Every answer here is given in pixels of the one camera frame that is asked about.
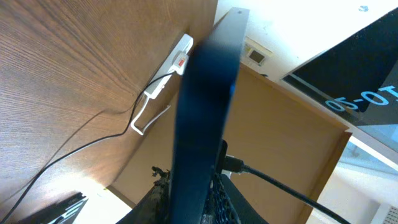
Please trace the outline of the blue Galaxy smartphone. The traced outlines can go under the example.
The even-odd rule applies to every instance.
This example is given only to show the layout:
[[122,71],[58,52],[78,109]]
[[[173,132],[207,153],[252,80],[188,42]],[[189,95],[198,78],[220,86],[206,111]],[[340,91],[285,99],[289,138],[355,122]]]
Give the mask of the blue Galaxy smartphone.
[[193,49],[175,116],[169,222],[200,223],[244,48],[249,10],[233,7]]

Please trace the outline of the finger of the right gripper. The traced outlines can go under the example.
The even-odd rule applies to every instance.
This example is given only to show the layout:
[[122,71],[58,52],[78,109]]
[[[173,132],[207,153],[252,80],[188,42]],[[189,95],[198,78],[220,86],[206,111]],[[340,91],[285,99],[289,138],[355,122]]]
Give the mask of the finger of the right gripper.
[[206,222],[209,224],[268,224],[224,174],[215,174],[211,181],[206,199]]
[[152,176],[160,176],[142,200],[117,224],[164,224],[169,222],[170,171],[152,166]]

